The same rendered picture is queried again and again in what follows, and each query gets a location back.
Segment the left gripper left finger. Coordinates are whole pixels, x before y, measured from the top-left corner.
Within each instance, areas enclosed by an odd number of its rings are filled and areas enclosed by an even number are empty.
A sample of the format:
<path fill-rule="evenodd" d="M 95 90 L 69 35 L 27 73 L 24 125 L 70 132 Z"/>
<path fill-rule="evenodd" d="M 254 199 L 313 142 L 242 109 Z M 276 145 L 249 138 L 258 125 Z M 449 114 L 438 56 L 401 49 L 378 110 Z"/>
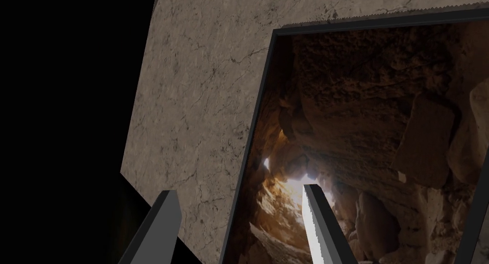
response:
<path fill-rule="evenodd" d="M 118 264 L 171 264 L 182 213 L 176 190 L 163 190 Z"/>

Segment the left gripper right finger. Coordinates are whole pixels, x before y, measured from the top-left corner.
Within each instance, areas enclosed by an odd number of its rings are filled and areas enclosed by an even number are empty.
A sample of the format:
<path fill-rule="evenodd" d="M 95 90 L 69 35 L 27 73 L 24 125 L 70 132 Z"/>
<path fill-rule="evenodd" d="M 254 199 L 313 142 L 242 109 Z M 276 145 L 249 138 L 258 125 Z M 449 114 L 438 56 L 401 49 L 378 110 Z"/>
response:
<path fill-rule="evenodd" d="M 313 264 L 358 264 L 317 184 L 303 185 L 302 217 Z"/>

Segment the black framed cave picture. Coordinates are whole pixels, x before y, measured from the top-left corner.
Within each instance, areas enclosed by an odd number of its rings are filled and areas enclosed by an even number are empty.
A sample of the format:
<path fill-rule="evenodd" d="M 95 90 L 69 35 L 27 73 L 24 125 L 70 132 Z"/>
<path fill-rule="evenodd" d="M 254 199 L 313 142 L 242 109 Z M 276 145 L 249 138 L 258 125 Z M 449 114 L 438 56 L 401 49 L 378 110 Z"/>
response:
<path fill-rule="evenodd" d="M 489 3 L 272 32 L 219 264 L 489 264 Z"/>

